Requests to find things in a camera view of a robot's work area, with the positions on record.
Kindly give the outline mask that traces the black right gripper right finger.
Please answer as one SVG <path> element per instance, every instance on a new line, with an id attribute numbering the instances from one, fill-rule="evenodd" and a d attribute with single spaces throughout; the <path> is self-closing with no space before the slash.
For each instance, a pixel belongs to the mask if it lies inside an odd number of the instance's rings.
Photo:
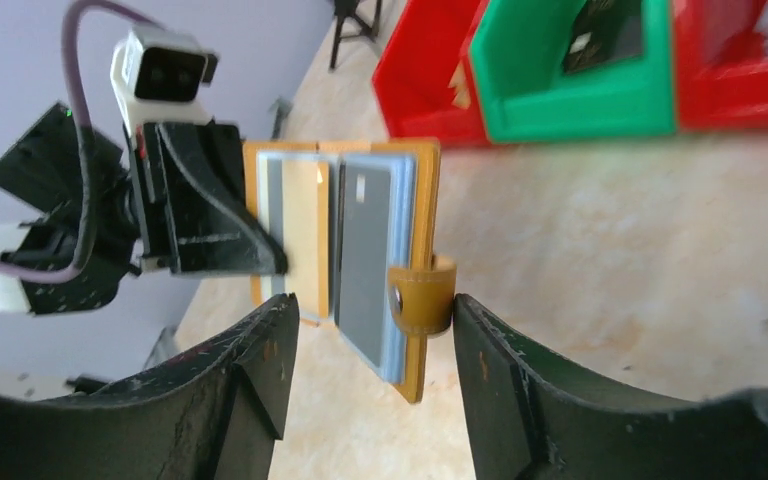
<path id="1" fill-rule="evenodd" d="M 590 370 L 454 300 L 480 479 L 768 479 L 768 388 L 687 401 Z"/>

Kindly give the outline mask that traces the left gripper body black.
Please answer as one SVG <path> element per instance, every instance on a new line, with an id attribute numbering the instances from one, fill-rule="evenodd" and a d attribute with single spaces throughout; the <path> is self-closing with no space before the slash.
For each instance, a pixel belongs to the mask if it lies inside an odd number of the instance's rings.
<path id="1" fill-rule="evenodd" d="M 116 297 L 125 276 L 142 272 L 132 260 L 139 227 L 130 211 L 131 181 L 121 164 L 123 151 L 101 132 L 95 140 L 99 205 L 92 254 L 83 272 L 69 282 L 22 282 L 33 314 L 100 309 Z M 22 243 L 2 253 L 2 259 L 39 270 L 67 266 L 77 240 L 82 183 L 74 118 L 64 103 L 56 102 L 0 158 L 0 189 L 42 214 L 29 223 Z"/>

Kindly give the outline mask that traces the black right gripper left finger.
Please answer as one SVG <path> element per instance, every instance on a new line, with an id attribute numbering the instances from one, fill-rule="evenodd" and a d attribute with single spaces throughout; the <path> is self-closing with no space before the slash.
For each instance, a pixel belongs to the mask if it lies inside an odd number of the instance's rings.
<path id="1" fill-rule="evenodd" d="M 264 479 L 284 434 L 293 295 L 90 394 L 0 395 L 0 479 Z"/>

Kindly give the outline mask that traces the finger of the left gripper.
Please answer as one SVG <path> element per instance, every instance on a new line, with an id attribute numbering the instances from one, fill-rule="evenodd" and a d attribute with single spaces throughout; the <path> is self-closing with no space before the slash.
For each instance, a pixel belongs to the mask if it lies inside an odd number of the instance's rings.
<path id="1" fill-rule="evenodd" d="M 182 276 L 283 274 L 287 257 L 245 206 L 243 142 L 234 124 L 138 128 L 141 263 Z"/>

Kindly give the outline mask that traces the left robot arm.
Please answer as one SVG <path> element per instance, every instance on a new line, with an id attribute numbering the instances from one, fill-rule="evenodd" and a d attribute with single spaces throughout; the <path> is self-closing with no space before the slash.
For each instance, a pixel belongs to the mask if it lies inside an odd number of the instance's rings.
<path id="1" fill-rule="evenodd" d="M 0 312 L 100 309 L 128 276 L 271 275 L 287 270 L 280 243 L 245 206 L 243 141 L 197 102 L 123 100 L 125 145 L 96 135 L 96 240 L 64 283 L 14 274 L 66 268 L 78 244 L 83 177 L 74 114 L 54 104 L 0 158 L 0 189 L 34 208 L 0 224 Z"/>

